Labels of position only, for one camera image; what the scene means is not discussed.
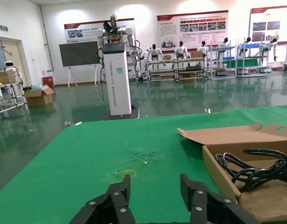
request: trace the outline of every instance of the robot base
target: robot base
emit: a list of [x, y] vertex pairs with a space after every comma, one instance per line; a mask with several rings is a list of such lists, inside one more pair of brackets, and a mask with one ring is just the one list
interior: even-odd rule
[[132, 106], [131, 114], [125, 114], [125, 115], [111, 116], [110, 110], [108, 110], [106, 114], [103, 116], [102, 120], [123, 120], [123, 119], [134, 119], [134, 118], [139, 118], [138, 106]]

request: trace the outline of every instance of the cardboard flap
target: cardboard flap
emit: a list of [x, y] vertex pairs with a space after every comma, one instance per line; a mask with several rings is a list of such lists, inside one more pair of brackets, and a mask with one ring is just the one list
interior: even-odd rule
[[272, 136], [257, 132], [262, 127], [261, 122], [250, 126], [208, 128], [185, 131], [178, 128], [180, 135], [203, 145], [232, 144], [242, 142], [261, 142], [269, 140], [287, 140], [280, 136]]
[[52, 89], [50, 89], [50, 88], [47, 88], [47, 89], [44, 89], [44, 90], [42, 90], [46, 95], [50, 95], [50, 94], [53, 94], [54, 93], [54, 91], [52, 90]]
[[269, 125], [260, 129], [259, 132], [287, 137], [287, 126]]
[[25, 97], [40, 97], [42, 95], [42, 90], [30, 90], [24, 93]]

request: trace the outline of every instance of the green table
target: green table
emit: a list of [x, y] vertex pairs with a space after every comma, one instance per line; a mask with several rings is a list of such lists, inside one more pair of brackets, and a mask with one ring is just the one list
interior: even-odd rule
[[201, 145], [180, 136], [177, 127], [256, 121], [287, 125], [287, 106], [68, 127], [0, 192], [0, 224], [67, 224], [85, 202], [120, 182], [122, 172], [135, 175], [130, 207], [137, 223], [188, 222], [180, 173], [218, 189], [203, 165]]

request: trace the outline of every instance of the wall poster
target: wall poster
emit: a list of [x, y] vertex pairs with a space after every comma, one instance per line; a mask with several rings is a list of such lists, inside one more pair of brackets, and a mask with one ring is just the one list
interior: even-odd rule
[[216, 45], [227, 37], [228, 10], [159, 15], [157, 20], [159, 47], [164, 53], [174, 50], [180, 40], [192, 50], [200, 47], [202, 41]]
[[[82, 23], [65, 24], [65, 36], [67, 43], [77, 42], [89, 42], [97, 41], [96, 31], [103, 29], [104, 21], [92, 21]], [[135, 35], [135, 21], [134, 19], [121, 19], [116, 22], [118, 27], [130, 27]]]
[[287, 6], [253, 8], [250, 13], [249, 36], [260, 43], [276, 37], [278, 44], [287, 43]]

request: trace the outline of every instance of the humanoid robot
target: humanoid robot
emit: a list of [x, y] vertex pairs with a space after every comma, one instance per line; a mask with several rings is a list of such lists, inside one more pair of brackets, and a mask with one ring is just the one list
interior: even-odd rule
[[162, 60], [164, 59], [163, 53], [160, 48], [156, 48], [156, 44], [152, 45], [152, 49], [149, 50], [147, 60], [150, 59], [150, 55], [152, 57], [152, 61], [158, 61], [159, 55], [161, 56]]
[[204, 62], [202, 62], [203, 64], [201, 64], [199, 62], [199, 65], [201, 65], [203, 68], [207, 68], [207, 64], [208, 64], [208, 55], [206, 54], [207, 51], [209, 50], [209, 48], [206, 46], [205, 41], [201, 42], [201, 46], [198, 47], [198, 51], [202, 51], [203, 52], [203, 57], [204, 57]]
[[[14, 66], [14, 62], [11, 62], [11, 61], [6, 61], [5, 62], [5, 66], [6, 67], [4, 68], [4, 71], [14, 71], [14, 72], [16, 72], [15, 75], [18, 76], [19, 81], [23, 84], [21, 68], [20, 67], [15, 67]], [[9, 92], [9, 94], [12, 93], [10, 86], [8, 87], [8, 92]]]
[[185, 59], [189, 58], [187, 47], [183, 46], [183, 41], [180, 41], [180, 46], [175, 48], [175, 57], [177, 59]]
[[[260, 47], [260, 50], [255, 54], [255, 56], [268, 56], [269, 51], [273, 48], [273, 56], [274, 56], [274, 62], [276, 62], [277, 59], [277, 38], [274, 37], [271, 41], [268, 41], [266, 43], [264, 43], [264, 45], [262, 47]], [[262, 67], [266, 67], [267, 63], [268, 63], [268, 58], [264, 57], [264, 58], [260, 58], [260, 66]], [[260, 72], [271, 72], [272, 69], [268, 68], [268, 69], [260, 69]]]
[[139, 54], [141, 50], [136, 46], [132, 29], [117, 27], [116, 20], [116, 16], [112, 15], [110, 17], [111, 26], [104, 22], [104, 29], [97, 30], [96, 34], [98, 37], [98, 55], [105, 67], [110, 115], [122, 117], [130, 115], [132, 112], [126, 46], [123, 36], [127, 36], [130, 46], [129, 53], [133, 57], [135, 72], [138, 77], [140, 77]]
[[240, 47], [240, 46], [245, 45], [245, 44], [251, 44], [250, 41], [251, 41], [251, 37], [248, 37], [245, 42], [243, 42], [243, 43], [241, 43], [239, 45], [239, 47], [238, 47], [239, 57], [243, 57], [242, 53], [243, 52], [246, 53], [247, 51], [248, 51], [248, 56], [247, 57], [251, 57], [251, 49], [244, 49], [244, 48]]
[[[228, 47], [229, 44], [227, 42], [228, 42], [228, 38], [226, 37], [226, 38], [224, 38], [223, 42], [218, 44], [218, 48]], [[219, 59], [219, 60], [223, 59], [224, 54], [225, 54], [225, 50], [217, 51], [216, 52], [216, 59]], [[227, 57], [229, 56], [229, 50], [226, 51], [226, 55], [227, 55]], [[220, 62], [217, 62], [217, 68], [222, 68], [220, 65], [222, 65], [222, 64]]]

